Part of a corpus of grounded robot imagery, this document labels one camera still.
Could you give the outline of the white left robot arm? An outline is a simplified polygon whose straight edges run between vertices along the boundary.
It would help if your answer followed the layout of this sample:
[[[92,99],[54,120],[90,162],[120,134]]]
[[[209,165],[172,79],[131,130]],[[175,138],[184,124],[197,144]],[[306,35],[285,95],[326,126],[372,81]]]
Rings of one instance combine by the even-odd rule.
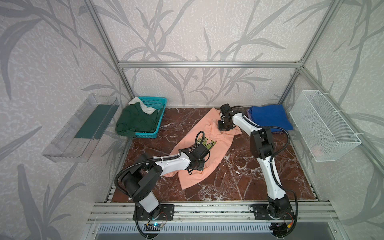
[[[115,177],[115,186],[129,196],[134,203],[151,214],[160,208],[153,189],[158,180],[169,173],[186,170],[188,174],[202,171],[210,157],[210,151],[202,144],[180,149],[176,155],[151,157],[141,155],[131,166]]]

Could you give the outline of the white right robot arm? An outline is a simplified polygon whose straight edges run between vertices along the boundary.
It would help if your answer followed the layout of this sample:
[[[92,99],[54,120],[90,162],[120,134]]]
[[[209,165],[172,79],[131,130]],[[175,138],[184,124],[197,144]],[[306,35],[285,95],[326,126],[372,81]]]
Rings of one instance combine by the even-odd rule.
[[[242,106],[231,107],[224,104],[220,107],[218,128],[220,131],[229,131],[239,127],[250,137],[250,151],[257,159],[267,186],[268,214],[272,219],[280,219],[285,213],[290,213],[292,206],[283,188],[275,157],[282,150],[276,151],[271,126],[261,126],[251,121],[244,113]]]

